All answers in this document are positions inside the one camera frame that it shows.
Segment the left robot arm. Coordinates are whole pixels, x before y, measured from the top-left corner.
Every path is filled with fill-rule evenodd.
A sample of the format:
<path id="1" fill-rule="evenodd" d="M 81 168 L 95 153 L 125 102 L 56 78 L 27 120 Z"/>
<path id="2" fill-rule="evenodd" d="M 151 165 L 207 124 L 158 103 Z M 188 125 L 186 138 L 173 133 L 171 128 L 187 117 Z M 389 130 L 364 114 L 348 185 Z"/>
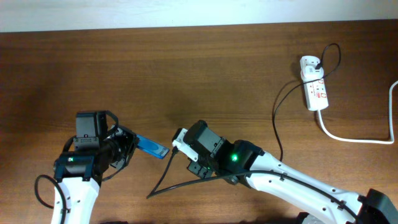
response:
<path id="1" fill-rule="evenodd" d="M 110 111 L 76 114 L 76 134 L 54 163 L 55 201 L 52 223 L 89 223 L 101 184 L 122 171 L 139 142 Z"/>

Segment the blue Samsung Galaxy smartphone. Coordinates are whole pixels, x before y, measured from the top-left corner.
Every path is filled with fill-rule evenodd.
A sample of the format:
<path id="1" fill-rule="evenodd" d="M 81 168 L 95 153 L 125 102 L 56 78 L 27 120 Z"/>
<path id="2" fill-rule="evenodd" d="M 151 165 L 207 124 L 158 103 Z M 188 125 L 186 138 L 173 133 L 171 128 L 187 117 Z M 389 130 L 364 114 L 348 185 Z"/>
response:
<path id="1" fill-rule="evenodd" d="M 137 135 L 139 142 L 137 144 L 137 148 L 158 158 L 158 159 L 163 159 L 170 151 L 169 148 L 156 143 L 144 136 Z"/>

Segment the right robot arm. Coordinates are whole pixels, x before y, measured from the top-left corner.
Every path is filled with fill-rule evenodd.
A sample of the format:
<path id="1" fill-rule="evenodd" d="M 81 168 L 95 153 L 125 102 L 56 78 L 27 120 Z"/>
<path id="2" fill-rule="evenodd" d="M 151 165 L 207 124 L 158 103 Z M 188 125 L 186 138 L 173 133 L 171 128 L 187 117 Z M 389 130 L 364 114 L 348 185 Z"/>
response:
<path id="1" fill-rule="evenodd" d="M 240 182 L 272 194 L 323 223 L 397 223 L 397 208 L 382 192 L 370 189 L 363 196 L 325 184 L 283 164 L 249 141 L 230 143 L 203 120 L 184 131 L 182 141 L 190 159 L 231 184 Z"/>

